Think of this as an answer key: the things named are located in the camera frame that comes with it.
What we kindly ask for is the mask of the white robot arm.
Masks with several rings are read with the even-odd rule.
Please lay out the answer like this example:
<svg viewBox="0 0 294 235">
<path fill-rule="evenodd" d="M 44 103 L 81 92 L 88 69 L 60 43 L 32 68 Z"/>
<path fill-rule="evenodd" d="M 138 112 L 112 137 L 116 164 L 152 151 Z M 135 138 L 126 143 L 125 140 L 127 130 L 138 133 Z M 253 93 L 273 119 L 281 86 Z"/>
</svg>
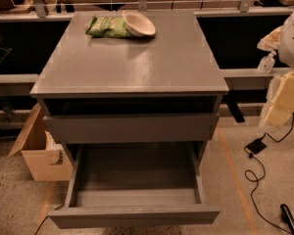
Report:
<svg viewBox="0 0 294 235">
<path fill-rule="evenodd" d="M 269 52 L 259 63 L 260 73 L 265 73 L 265 67 L 273 66 L 271 60 L 275 54 L 278 54 L 278 59 L 283 64 L 292 69 L 271 81 L 267 103 L 262 110 L 261 126 L 280 127 L 294 114 L 294 12 L 282 26 L 262 38 L 257 48 Z"/>
</svg>

